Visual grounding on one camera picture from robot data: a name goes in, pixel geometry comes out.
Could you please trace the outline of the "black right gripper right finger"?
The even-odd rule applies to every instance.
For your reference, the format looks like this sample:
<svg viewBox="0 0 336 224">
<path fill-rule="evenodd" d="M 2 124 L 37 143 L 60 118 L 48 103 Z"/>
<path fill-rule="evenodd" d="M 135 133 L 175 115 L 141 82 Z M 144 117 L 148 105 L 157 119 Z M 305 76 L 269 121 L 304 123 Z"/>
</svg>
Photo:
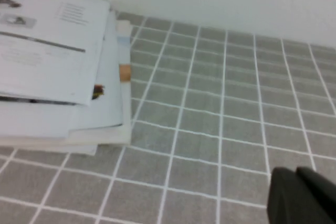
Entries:
<svg viewBox="0 0 336 224">
<path fill-rule="evenodd" d="M 308 167 L 297 167 L 296 174 L 308 187 L 318 205 L 335 223 L 335 184 Z"/>
</svg>

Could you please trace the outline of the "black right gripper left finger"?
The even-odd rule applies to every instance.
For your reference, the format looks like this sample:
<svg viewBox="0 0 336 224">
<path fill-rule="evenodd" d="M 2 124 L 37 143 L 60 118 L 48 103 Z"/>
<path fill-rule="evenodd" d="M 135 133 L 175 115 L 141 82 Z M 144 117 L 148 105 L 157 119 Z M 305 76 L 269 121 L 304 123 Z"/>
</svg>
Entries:
<svg viewBox="0 0 336 224">
<path fill-rule="evenodd" d="M 267 201 L 269 223 L 315 223 L 315 206 L 308 187 L 293 171 L 273 169 Z"/>
</svg>

